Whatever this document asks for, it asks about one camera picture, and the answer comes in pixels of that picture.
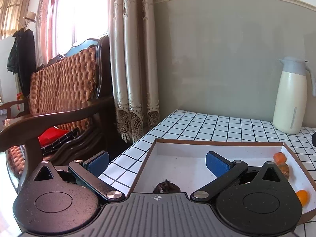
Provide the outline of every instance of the red cushion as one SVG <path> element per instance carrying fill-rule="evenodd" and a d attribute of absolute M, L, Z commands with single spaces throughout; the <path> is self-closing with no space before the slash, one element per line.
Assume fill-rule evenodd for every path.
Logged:
<path fill-rule="evenodd" d="M 59 137 L 62 137 L 64 134 L 68 133 L 67 130 L 62 130 L 56 127 L 48 128 L 44 133 L 39 136 L 39 143 L 41 147 L 53 143 Z"/>

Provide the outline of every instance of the kettle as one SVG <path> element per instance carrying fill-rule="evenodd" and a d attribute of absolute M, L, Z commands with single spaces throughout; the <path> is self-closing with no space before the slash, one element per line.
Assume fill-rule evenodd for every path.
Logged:
<path fill-rule="evenodd" d="M 306 70 L 312 81 L 312 95 L 316 97 L 316 83 L 305 60 L 285 57 L 279 90 L 276 97 L 273 125 L 287 134 L 297 134 L 303 123 L 307 100 Z"/>

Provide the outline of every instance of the beige hat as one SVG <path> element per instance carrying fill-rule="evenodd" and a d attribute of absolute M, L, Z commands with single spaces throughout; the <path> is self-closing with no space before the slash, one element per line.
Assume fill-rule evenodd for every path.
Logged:
<path fill-rule="evenodd" d="M 23 17 L 25 20 L 29 20 L 29 21 L 32 21 L 32 22 L 35 22 L 35 17 L 36 17 L 36 13 L 35 12 L 32 12 L 32 11 L 29 11 L 27 13 L 27 15 L 25 17 Z"/>

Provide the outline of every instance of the window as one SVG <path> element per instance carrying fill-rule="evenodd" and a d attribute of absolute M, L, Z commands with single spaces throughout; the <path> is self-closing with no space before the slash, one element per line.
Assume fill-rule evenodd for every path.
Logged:
<path fill-rule="evenodd" d="M 24 24 L 29 0 L 0 0 L 0 39 L 13 35 Z"/>
<path fill-rule="evenodd" d="M 53 56 L 107 33 L 107 0 L 52 0 L 51 15 Z"/>

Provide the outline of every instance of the brown curtain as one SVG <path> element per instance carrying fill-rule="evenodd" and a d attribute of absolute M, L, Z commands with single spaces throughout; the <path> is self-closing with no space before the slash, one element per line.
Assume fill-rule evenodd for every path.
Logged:
<path fill-rule="evenodd" d="M 25 23 L 30 0 L 0 0 L 0 39 L 13 35 Z"/>
<path fill-rule="evenodd" d="M 52 58 L 52 41 L 47 31 L 50 0 L 39 1 L 35 23 L 35 55 L 37 67 L 40 67 L 42 64 L 47 64 L 48 58 Z"/>
<path fill-rule="evenodd" d="M 139 140 L 159 123 L 153 0 L 109 0 L 114 103 L 123 140 Z"/>

